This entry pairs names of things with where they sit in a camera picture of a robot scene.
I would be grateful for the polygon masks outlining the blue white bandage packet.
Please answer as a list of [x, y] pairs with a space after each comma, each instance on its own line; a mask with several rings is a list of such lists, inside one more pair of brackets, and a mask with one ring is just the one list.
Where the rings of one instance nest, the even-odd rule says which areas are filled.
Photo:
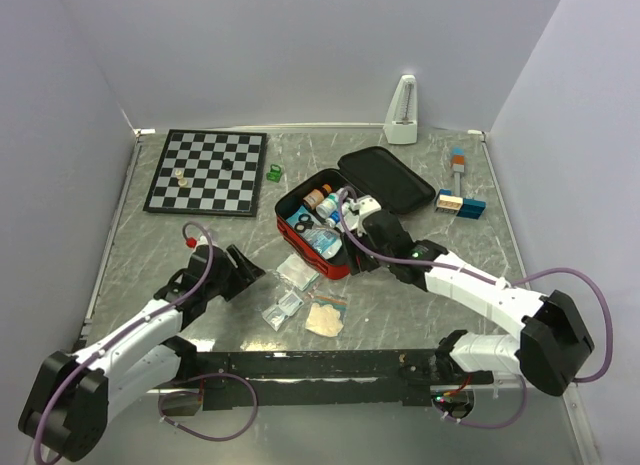
[[[298, 216], [307, 213], [312, 215], [318, 222], [320, 222], [311, 211], [307, 210], [304, 206], [301, 206], [294, 214], [292, 214], [287, 220], [287, 224], [294, 229]], [[329, 233], [323, 230], [309, 230], [302, 235], [298, 234], [317, 254], [324, 259], [331, 259], [335, 257], [342, 248], [342, 240], [340, 234]]]

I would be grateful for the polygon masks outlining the clear green-label bottle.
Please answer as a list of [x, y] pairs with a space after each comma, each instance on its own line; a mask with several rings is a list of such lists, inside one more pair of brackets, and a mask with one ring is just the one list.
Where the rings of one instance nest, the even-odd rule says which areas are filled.
[[333, 212], [339, 208], [340, 194], [344, 191], [341, 187], [335, 192], [330, 193], [322, 202], [320, 202], [315, 208], [315, 212], [322, 219], [328, 218]]

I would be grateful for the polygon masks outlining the red black medicine case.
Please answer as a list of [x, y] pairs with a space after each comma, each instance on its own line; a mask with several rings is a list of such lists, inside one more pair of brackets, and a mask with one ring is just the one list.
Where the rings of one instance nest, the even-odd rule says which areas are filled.
[[342, 156], [335, 168], [322, 169], [284, 195], [275, 205], [277, 228], [311, 268], [339, 280], [370, 271], [379, 262], [367, 248], [407, 258], [429, 250], [401, 230], [398, 217], [436, 198], [435, 189], [392, 152], [374, 146]]

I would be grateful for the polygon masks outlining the black handled scissors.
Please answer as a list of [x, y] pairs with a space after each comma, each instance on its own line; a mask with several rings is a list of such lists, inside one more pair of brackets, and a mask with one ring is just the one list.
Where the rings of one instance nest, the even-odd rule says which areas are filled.
[[298, 234], [302, 235], [304, 232], [314, 229], [323, 230], [329, 233], [335, 233], [335, 230], [333, 228], [318, 222], [312, 215], [303, 213], [298, 216], [298, 219], [294, 224], [294, 230]]

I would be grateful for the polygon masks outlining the amber medicine bottle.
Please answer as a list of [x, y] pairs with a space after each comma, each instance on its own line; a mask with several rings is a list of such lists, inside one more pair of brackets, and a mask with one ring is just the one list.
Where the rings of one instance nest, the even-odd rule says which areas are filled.
[[332, 187], [329, 184], [323, 184], [304, 196], [303, 205], [307, 210], [314, 211], [331, 193]]

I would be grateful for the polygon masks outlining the blue white small bottle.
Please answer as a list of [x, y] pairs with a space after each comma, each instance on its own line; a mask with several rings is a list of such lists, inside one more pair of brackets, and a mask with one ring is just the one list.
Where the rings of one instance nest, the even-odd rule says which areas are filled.
[[337, 210], [334, 210], [326, 219], [326, 224], [331, 228], [342, 229], [340, 214]]

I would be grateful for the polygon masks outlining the clear bag with pads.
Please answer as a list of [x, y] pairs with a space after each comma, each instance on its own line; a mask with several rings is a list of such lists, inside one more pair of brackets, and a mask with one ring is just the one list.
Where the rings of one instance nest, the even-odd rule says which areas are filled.
[[319, 277], [319, 273], [297, 254], [289, 255], [276, 268], [276, 273], [300, 291], [308, 289]]

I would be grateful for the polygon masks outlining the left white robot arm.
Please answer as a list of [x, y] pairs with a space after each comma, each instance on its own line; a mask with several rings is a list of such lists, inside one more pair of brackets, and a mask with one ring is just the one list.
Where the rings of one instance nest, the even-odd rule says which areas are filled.
[[197, 349], [180, 332], [210, 300], [231, 301], [265, 272], [236, 246], [198, 245], [188, 264], [134, 317], [74, 353], [41, 364], [18, 421], [19, 430], [71, 462], [83, 459], [121, 411], [150, 389], [184, 387], [197, 375]]

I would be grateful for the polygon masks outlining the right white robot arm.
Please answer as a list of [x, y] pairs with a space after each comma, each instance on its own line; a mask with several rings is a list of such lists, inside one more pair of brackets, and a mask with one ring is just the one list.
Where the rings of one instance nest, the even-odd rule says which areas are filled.
[[501, 335], [455, 331], [441, 343], [439, 377], [458, 383], [472, 372], [512, 373], [561, 396], [594, 350], [574, 300], [564, 292], [527, 290], [493, 277], [429, 240], [415, 241], [385, 210], [358, 213], [345, 239], [354, 272], [386, 267], [397, 280], [451, 299], [503, 329]]

